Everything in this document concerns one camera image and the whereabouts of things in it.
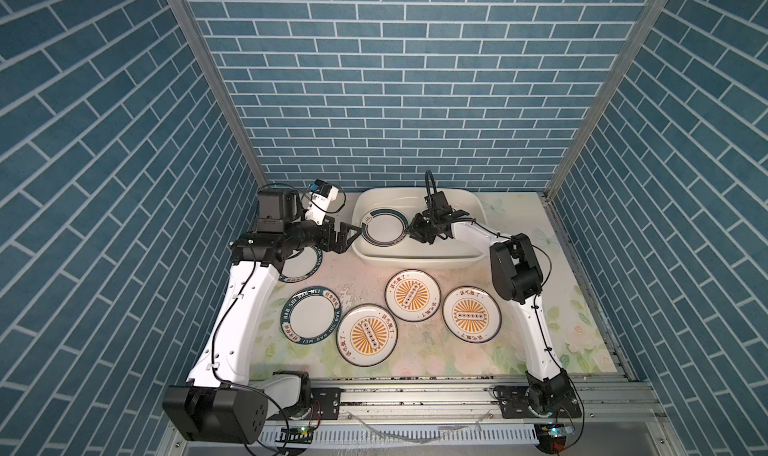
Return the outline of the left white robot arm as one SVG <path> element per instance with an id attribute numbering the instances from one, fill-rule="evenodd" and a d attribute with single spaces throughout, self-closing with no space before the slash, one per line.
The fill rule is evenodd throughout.
<path id="1" fill-rule="evenodd" d="M 213 331 L 186 381 L 169 387 L 162 408 L 187 441 L 251 445 L 268 418 L 312 407 L 305 372 L 279 372 L 250 385 L 255 334 L 285 262 L 305 248 L 342 254 L 360 228 L 328 219 L 261 221 L 232 245 L 232 266 Z"/>

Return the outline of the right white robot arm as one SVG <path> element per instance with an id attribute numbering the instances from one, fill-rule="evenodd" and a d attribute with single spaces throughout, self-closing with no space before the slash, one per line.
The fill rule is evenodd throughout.
<path id="1" fill-rule="evenodd" d="M 541 417 L 563 409 L 575 397 L 574 387 L 551 345 L 540 301 L 545 276 L 530 238 L 491 230 L 440 198 L 426 200 L 426 209 L 414 216 L 407 234 L 424 244 L 456 239 L 489 256 L 493 288 L 511 305 L 523 336 L 528 405 Z"/>

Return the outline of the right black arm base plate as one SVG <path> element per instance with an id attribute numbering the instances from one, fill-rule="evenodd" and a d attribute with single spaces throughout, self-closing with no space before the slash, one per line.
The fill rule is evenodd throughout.
<path id="1" fill-rule="evenodd" d="M 564 398 L 549 409 L 538 408 L 527 386 L 497 385 L 490 390 L 504 419 L 521 418 L 577 418 L 583 415 L 582 405 L 573 389 L 565 392 Z"/>

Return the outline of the green red rim plate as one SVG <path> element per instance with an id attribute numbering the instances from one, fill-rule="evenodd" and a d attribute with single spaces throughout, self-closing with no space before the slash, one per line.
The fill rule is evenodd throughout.
<path id="1" fill-rule="evenodd" d="M 366 213 L 361 220 L 362 237 L 376 247 L 400 243 L 409 226 L 408 219 L 394 209 L 379 208 Z"/>

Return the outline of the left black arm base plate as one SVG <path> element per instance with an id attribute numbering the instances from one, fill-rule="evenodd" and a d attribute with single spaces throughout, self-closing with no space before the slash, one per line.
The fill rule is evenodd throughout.
<path id="1" fill-rule="evenodd" d="M 338 388 L 269 388 L 264 392 L 277 401 L 290 421 L 324 422 L 338 418 L 341 395 Z"/>

